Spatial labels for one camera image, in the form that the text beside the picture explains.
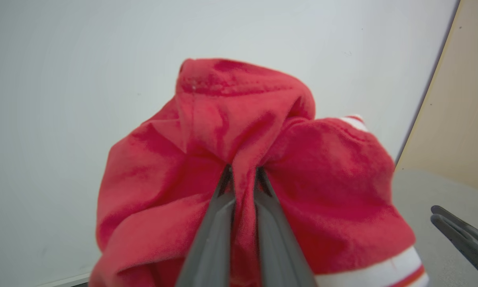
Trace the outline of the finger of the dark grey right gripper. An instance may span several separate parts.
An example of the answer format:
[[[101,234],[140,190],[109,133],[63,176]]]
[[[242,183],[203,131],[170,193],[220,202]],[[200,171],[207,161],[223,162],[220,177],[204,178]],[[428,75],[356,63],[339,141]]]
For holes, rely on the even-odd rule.
[[[433,214],[430,220],[478,271],[478,241],[439,214]]]
[[[456,226],[458,226],[461,230],[467,232],[470,234],[473,238],[475,238],[478,241],[478,229],[473,227],[472,225],[466,223],[465,221],[461,220],[451,212],[447,211],[441,206],[434,205],[431,207],[431,212],[432,214],[439,214],[446,218],[449,222],[454,223]]]

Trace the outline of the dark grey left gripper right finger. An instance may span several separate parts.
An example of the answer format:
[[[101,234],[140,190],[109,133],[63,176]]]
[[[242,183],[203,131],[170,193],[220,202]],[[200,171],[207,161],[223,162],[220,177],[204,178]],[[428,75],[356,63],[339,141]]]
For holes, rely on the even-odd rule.
[[[255,176],[260,266],[263,287],[317,287],[266,171]]]

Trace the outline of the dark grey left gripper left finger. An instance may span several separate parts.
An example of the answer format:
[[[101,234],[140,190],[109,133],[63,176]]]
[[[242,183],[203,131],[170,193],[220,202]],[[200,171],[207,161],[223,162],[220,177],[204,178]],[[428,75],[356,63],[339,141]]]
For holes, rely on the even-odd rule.
[[[227,165],[186,256],[175,287],[230,287],[231,229],[236,196]]]

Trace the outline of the red garment with white stripes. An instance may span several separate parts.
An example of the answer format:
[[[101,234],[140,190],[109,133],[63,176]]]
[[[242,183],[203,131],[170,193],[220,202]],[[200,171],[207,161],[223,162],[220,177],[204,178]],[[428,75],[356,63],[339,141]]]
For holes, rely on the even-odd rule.
[[[257,191],[278,200],[317,287],[428,287],[394,161],[363,119],[317,119],[297,78],[226,59],[186,60],[173,98],[111,147],[89,287],[175,287],[228,170],[226,287],[267,287]]]

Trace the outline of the beige wall panel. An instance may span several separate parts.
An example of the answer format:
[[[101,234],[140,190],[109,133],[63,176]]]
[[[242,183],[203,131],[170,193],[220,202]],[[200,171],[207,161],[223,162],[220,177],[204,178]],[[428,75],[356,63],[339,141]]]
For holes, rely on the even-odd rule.
[[[397,170],[478,190],[478,0],[460,0]]]

